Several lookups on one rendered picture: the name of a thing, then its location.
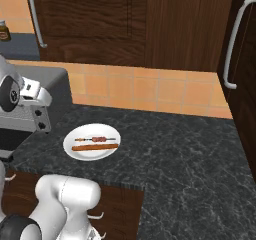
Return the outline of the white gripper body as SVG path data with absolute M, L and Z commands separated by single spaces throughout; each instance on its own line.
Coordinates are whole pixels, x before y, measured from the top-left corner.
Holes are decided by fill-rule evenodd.
M 19 104 L 22 106 L 43 106 L 49 107 L 52 103 L 52 96 L 43 87 L 40 88 L 38 96 L 32 100 L 26 100 L 24 96 L 20 98 Z

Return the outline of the grey toaster oven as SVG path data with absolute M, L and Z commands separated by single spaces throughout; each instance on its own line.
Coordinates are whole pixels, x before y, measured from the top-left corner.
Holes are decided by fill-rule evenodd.
M 12 112 L 0 111 L 2 161 L 8 161 L 34 132 L 49 133 L 72 105 L 68 73 L 64 68 L 17 65 L 16 71 L 23 77 L 39 81 L 52 96 L 52 103 L 49 107 L 17 106 Z M 42 115 L 36 116 L 36 110 L 40 110 Z M 46 128 L 39 129 L 39 122 Z

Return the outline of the kebab skewer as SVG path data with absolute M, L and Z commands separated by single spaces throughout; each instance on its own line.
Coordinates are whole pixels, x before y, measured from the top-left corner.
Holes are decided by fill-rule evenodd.
M 92 141 L 92 142 L 106 142 L 106 141 L 113 141 L 116 138 L 106 138 L 104 136 L 100 137 L 91 137 L 91 138 L 76 138 L 76 142 L 84 142 L 84 141 Z

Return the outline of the brown baguette bread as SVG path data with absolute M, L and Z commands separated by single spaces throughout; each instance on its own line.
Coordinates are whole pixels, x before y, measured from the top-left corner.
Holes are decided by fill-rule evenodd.
M 72 146 L 72 151 L 91 151 L 91 150 L 108 150 L 118 148 L 118 144 L 94 144 Z

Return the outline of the tall dark wood cupboard door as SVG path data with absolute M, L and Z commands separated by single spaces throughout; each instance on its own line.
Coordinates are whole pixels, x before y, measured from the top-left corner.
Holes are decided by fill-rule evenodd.
M 217 75 L 256 183 L 256 3 L 245 9 L 233 47 L 228 80 L 237 88 L 228 89 L 223 80 L 229 39 L 243 2 L 232 0 Z

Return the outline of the dark grey shelf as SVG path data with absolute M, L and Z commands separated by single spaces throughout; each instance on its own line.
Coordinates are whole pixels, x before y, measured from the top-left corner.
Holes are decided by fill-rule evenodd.
M 0 54 L 10 60 L 40 60 L 37 39 L 31 33 L 12 33 L 10 41 L 0 41 Z

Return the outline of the white round plate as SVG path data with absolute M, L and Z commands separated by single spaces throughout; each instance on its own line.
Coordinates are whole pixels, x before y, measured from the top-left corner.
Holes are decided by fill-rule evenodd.
M 113 141 L 106 142 L 76 142 L 76 138 L 91 138 L 104 136 L 106 138 L 116 138 Z M 119 132 L 112 126 L 100 123 L 92 123 L 79 126 L 73 129 L 63 141 L 63 148 L 65 152 L 72 158 L 81 161 L 96 161 L 108 157 L 114 153 L 118 148 L 108 150 L 91 150 L 91 151 L 72 151 L 72 146 L 79 145 L 94 145 L 94 144 L 121 144 L 121 136 Z

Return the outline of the brown jar with label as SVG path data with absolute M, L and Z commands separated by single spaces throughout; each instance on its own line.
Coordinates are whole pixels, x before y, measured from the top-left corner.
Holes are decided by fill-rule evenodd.
M 1 41 L 10 41 L 11 35 L 8 27 L 4 20 L 0 20 L 0 40 Z

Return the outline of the dark wood cupboard side panel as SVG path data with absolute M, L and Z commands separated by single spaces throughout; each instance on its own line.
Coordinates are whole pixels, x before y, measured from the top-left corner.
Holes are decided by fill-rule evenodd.
M 147 0 L 145 66 L 217 70 L 232 0 Z

